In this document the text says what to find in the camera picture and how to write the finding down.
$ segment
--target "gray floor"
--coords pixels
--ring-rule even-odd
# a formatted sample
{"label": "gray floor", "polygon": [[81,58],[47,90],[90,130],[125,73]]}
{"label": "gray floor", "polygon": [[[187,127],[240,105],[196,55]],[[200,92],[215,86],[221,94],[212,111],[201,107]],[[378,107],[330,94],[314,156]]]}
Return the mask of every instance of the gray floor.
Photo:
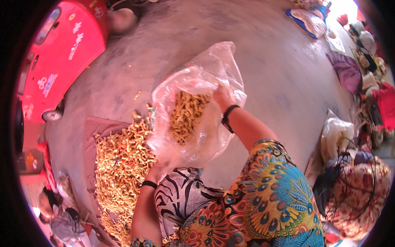
{"label": "gray floor", "polygon": [[[248,95],[245,109],[276,132],[304,171],[327,109],[351,121],[352,97],[340,86],[325,55],[325,39],[313,40],[285,15],[292,7],[289,0],[159,0],[149,5],[137,31],[109,39],[106,51],[70,87],[63,118],[47,123],[55,176],[60,170],[68,172],[79,205],[91,209],[83,179],[84,118],[130,123],[134,110],[147,111],[145,104],[166,75],[220,41],[236,44],[235,60]],[[351,55],[351,39],[338,23],[336,29]],[[141,96],[134,101],[139,90]],[[234,138],[204,168],[203,181],[228,187],[247,155]],[[318,155],[312,171],[319,171],[321,164]]]}

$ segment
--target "black wrist strap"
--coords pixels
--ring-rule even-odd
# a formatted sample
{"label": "black wrist strap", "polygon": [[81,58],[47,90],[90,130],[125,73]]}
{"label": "black wrist strap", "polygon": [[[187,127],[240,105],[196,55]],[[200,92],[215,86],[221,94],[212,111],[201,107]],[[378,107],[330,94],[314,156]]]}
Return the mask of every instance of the black wrist strap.
{"label": "black wrist strap", "polygon": [[144,182],[141,184],[141,187],[143,187],[144,185],[151,186],[151,187],[154,188],[154,189],[156,189],[156,188],[158,187],[158,185],[157,185],[156,183],[151,182],[151,181],[144,181]]}
{"label": "black wrist strap", "polygon": [[224,113],[224,117],[222,118],[222,121],[221,121],[221,123],[225,126],[225,128],[227,128],[227,130],[230,133],[232,133],[232,134],[234,133],[234,131],[232,130],[232,128],[229,125],[228,115],[233,109],[235,109],[237,107],[240,107],[240,106],[238,106],[238,105],[231,105],[228,109],[226,109],[226,111]]}

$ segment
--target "red plastic car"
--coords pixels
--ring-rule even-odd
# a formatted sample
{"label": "red plastic car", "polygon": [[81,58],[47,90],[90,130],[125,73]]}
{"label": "red plastic car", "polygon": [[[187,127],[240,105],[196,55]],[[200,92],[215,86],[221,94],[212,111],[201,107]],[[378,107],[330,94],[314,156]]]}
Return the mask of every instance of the red plastic car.
{"label": "red plastic car", "polygon": [[61,1],[32,41],[20,71],[18,95],[24,120],[58,120],[64,94],[104,50],[104,0]]}

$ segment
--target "wooden stick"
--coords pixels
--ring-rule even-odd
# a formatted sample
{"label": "wooden stick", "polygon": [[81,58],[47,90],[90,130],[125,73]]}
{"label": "wooden stick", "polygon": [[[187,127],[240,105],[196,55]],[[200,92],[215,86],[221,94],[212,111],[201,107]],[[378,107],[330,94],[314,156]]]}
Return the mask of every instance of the wooden stick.
{"label": "wooden stick", "polygon": [[307,177],[308,174],[310,173],[312,164],[313,164],[313,157],[310,157],[310,159],[308,160],[308,163],[307,163],[306,170],[305,170],[305,177]]}

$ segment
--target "white and black zebra print fabric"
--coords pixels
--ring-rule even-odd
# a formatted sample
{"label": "white and black zebra print fabric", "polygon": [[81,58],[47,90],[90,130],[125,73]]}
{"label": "white and black zebra print fabric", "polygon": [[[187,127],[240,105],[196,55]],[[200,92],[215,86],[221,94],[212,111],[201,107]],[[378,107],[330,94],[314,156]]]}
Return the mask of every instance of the white and black zebra print fabric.
{"label": "white and black zebra print fabric", "polygon": [[155,191],[156,210],[166,219],[182,226],[201,205],[222,198],[224,190],[204,186],[201,169],[176,168]]}

